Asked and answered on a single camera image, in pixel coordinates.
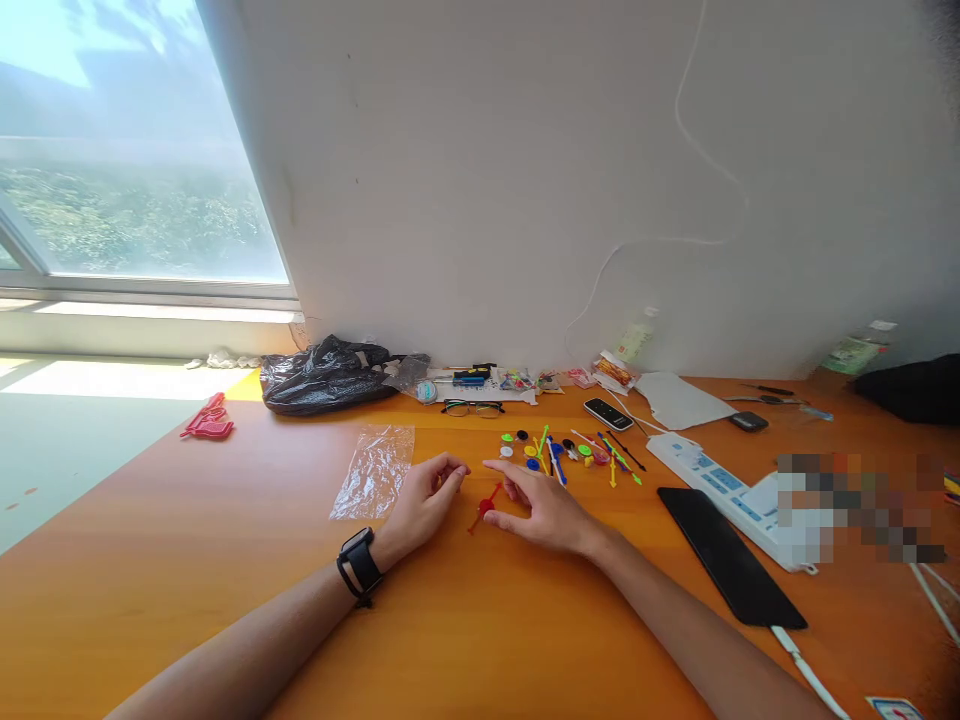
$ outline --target hand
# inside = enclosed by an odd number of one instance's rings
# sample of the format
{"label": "hand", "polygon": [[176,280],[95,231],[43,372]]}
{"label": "hand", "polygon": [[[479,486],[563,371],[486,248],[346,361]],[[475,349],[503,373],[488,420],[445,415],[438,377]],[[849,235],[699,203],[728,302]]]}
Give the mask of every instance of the hand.
{"label": "hand", "polygon": [[580,507],[556,480],[505,460],[484,460],[483,464],[504,474],[503,487],[511,500],[530,508],[529,519],[490,510],[483,516],[485,523],[537,545],[578,555],[589,556],[603,544],[609,528]]}
{"label": "hand", "polygon": [[403,478],[397,504],[377,531],[370,554],[386,572],[429,540],[440,527],[463,478],[470,474],[462,460],[443,453],[414,465]]}

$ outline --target pixelated area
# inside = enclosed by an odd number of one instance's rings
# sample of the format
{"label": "pixelated area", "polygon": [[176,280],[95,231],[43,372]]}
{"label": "pixelated area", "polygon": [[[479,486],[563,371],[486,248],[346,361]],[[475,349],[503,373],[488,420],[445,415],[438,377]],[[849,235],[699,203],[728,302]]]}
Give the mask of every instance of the pixelated area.
{"label": "pixelated area", "polygon": [[782,552],[796,563],[939,563],[944,466],[929,455],[781,455]]}

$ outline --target floor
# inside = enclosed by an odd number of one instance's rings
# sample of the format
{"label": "floor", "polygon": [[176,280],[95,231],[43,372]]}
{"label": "floor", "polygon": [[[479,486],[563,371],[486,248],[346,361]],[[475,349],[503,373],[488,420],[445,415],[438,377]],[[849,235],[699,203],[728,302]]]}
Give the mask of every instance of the floor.
{"label": "floor", "polygon": [[174,360],[0,356],[0,555],[250,374]]}

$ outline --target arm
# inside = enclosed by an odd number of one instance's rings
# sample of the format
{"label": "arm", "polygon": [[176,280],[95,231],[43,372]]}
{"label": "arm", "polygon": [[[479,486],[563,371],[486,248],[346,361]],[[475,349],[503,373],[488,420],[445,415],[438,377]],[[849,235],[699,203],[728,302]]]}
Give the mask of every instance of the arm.
{"label": "arm", "polygon": [[[430,539],[469,472],[447,453],[410,469],[370,545],[382,573]],[[355,603],[330,563],[180,658],[108,720],[260,717]]]}
{"label": "arm", "polygon": [[589,515],[555,480],[500,460],[484,465],[506,476],[511,500],[530,507],[529,519],[491,510],[484,522],[596,565],[718,718],[833,717],[812,693],[655,568],[620,533]]}

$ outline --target window frame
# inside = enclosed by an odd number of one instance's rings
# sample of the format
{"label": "window frame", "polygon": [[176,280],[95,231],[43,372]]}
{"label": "window frame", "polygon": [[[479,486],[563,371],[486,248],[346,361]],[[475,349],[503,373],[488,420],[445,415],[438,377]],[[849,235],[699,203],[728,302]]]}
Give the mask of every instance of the window frame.
{"label": "window frame", "polygon": [[263,310],[300,310],[290,268],[280,244],[276,222],[268,205],[266,192],[258,172],[257,153],[252,152],[244,132],[243,118],[237,115],[228,73],[225,72],[218,48],[210,32],[202,3],[197,10],[204,32],[220,73],[227,103],[240,133],[240,142],[253,174],[254,186],[263,203],[267,224],[277,246],[277,253],[287,276],[286,283],[238,282],[230,280],[191,280],[122,275],[57,274],[56,258],[36,236],[30,223],[6,195],[0,192],[0,246],[19,265],[19,270],[0,268],[0,297],[72,302],[107,302],[156,305],[200,305]]}

